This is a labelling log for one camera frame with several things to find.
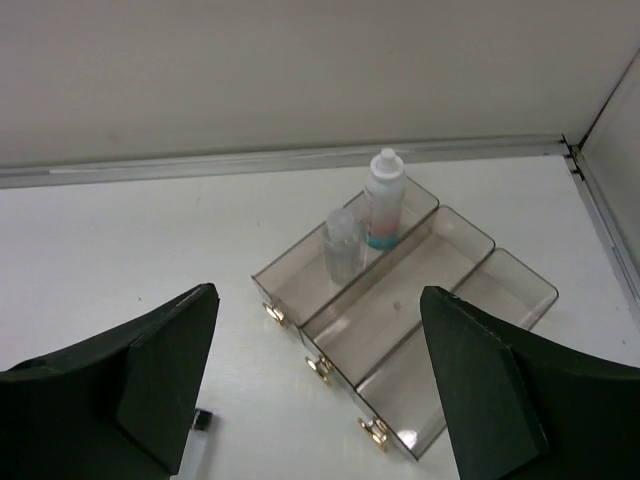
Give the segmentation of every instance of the bottle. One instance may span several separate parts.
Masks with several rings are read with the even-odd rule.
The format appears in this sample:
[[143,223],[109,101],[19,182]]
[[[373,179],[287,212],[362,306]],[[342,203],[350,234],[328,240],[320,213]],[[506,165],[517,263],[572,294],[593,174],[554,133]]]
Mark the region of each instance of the bottle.
[[406,176],[404,162],[391,148],[383,149],[371,160],[364,186],[368,204],[367,243],[386,250],[398,240]]
[[324,258],[331,280],[345,285],[362,269],[362,232],[348,210],[334,210],[323,228]]

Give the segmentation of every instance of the brass handle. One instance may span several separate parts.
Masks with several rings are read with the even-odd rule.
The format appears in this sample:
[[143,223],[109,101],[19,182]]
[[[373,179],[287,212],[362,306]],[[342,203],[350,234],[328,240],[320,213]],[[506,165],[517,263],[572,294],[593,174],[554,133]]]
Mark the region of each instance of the brass handle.
[[309,368],[316,372],[325,385],[331,385],[329,382],[329,375],[333,372],[333,365],[329,360],[327,360],[327,357],[320,355],[318,360],[315,362],[309,357],[304,357],[304,359],[307,362],[307,365],[309,365]]
[[278,324],[281,327],[287,326],[289,321],[287,320],[287,317],[284,316],[284,313],[282,313],[282,310],[280,310],[278,307],[273,307],[267,303],[263,303],[262,306],[267,311],[269,316],[273,318],[276,322],[278,322]]
[[383,452],[387,451],[387,440],[389,439],[389,427],[377,417],[373,417],[370,422],[365,422],[361,418],[358,424],[369,435],[373,443],[375,443]]

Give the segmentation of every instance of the wall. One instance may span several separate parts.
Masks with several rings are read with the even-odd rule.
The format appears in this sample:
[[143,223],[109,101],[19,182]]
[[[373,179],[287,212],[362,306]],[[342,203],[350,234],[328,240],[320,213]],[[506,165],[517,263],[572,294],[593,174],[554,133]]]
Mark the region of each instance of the wall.
[[583,148],[629,254],[640,270],[640,57]]
[[0,166],[511,134],[579,140],[637,0],[0,4]]

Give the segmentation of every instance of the storage organizer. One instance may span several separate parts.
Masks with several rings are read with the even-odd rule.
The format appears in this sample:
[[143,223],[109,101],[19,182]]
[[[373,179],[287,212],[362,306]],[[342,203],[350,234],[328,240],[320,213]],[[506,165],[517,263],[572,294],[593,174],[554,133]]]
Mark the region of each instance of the storage organizer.
[[[529,329],[557,290],[454,210],[409,180],[398,243],[364,250],[347,285],[329,277],[322,225],[253,277],[269,315],[292,328],[316,355],[311,369],[346,388],[370,420],[358,419],[386,449],[392,440],[418,459],[445,428],[421,328],[426,285],[450,290],[505,321]],[[362,225],[364,195],[345,208]]]

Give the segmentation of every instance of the table surface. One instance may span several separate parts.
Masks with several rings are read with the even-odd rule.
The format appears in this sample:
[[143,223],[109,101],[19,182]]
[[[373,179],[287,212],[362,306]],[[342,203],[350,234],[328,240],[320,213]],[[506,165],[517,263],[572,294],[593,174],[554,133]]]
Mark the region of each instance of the table surface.
[[[548,279],[534,331],[640,366],[640,332],[561,157],[409,165],[409,175]],[[261,307],[250,275],[361,188],[366,168],[0,191],[0,370],[132,319],[195,284],[221,307],[198,405],[201,478],[454,479],[449,437],[382,454],[346,393]]]

